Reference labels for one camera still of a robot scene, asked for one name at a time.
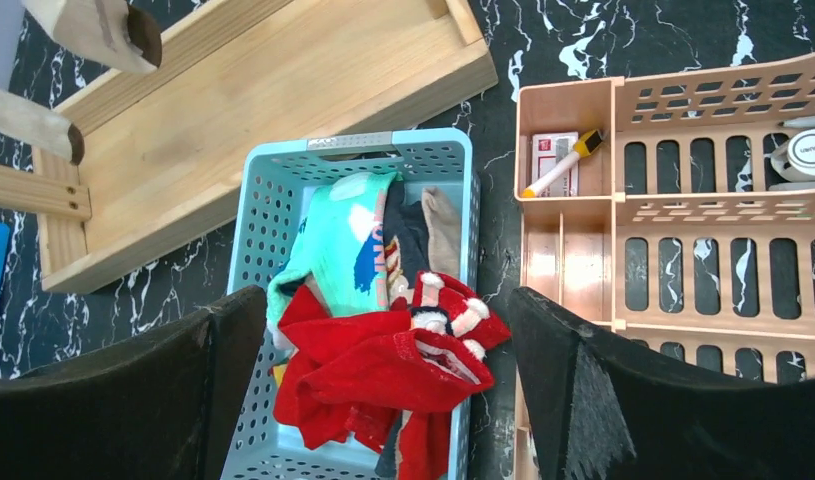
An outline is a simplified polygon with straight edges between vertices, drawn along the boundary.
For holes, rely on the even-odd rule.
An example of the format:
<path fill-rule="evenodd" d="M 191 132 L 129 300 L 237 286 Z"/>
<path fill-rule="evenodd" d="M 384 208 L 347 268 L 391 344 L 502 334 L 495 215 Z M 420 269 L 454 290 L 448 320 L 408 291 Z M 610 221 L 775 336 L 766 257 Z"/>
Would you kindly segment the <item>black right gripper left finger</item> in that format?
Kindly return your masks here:
<path fill-rule="evenodd" d="M 0 379 L 0 479 L 217 479 L 263 340 L 243 288 L 110 346 Z"/>

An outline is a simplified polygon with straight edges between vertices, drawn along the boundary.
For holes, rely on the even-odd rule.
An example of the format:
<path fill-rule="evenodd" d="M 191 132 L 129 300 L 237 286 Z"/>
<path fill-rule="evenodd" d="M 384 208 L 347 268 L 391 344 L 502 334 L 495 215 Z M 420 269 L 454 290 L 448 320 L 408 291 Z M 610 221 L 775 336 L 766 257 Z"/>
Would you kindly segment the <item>mint green patterned sock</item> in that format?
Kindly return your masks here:
<path fill-rule="evenodd" d="M 314 191 L 289 259 L 267 286 L 272 334 L 308 278 L 334 316 L 389 307 L 383 220 L 390 186 L 400 178 L 397 172 L 362 172 Z"/>

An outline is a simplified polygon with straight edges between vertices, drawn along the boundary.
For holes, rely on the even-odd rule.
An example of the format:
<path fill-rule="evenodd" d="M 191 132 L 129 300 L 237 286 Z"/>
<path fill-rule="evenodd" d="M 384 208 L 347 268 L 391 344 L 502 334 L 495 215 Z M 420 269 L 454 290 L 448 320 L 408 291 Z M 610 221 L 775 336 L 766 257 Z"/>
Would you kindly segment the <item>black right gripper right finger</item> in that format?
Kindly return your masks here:
<path fill-rule="evenodd" d="M 815 379 L 707 370 L 528 287 L 508 320 L 544 479 L 815 479 Z"/>

